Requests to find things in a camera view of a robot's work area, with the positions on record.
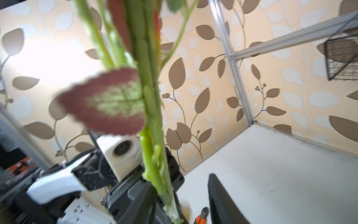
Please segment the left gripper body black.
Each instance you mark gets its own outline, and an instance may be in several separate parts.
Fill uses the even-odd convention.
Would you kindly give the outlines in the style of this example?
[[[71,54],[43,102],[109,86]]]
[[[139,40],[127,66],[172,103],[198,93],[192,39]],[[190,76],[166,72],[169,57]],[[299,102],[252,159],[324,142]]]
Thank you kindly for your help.
[[[91,152],[88,159],[72,169],[72,173],[88,190],[112,186],[103,199],[105,208],[116,223],[148,182],[142,177],[144,173],[142,165],[137,166],[122,181],[118,181],[105,156],[99,150]],[[165,213],[165,205],[158,196],[154,224],[170,223],[172,221]]]

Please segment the pink flower bouquet green stems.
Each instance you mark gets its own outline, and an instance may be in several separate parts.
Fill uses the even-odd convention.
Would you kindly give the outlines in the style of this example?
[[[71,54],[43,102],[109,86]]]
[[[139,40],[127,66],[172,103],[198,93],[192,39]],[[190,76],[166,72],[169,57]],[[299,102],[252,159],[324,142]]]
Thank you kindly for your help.
[[[87,1],[75,11],[103,64],[103,72],[58,96],[60,106],[87,128],[111,135],[139,135],[145,171],[173,224],[186,219],[174,196],[164,144],[158,79],[184,34],[164,53],[159,14],[163,1],[98,1],[106,46]]]

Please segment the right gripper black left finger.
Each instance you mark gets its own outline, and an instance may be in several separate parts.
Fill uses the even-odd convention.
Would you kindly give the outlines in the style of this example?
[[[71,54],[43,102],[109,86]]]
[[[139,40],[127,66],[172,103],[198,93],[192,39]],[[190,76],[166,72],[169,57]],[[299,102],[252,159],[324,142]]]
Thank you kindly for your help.
[[[154,224],[158,194],[150,182],[146,182],[118,224]]]

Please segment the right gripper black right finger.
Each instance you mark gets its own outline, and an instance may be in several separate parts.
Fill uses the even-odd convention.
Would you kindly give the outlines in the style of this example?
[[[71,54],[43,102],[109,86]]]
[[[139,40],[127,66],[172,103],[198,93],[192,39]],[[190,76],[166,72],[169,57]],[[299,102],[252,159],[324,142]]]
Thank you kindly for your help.
[[[208,196],[212,224],[250,224],[214,173],[209,175]]]

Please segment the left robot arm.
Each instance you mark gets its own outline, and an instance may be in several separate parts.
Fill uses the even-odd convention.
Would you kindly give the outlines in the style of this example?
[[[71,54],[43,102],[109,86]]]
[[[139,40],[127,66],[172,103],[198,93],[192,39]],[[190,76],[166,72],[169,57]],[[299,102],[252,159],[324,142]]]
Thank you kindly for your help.
[[[143,177],[140,146],[115,144],[119,174],[99,148],[30,176],[13,192],[17,224],[169,224],[164,204]]]

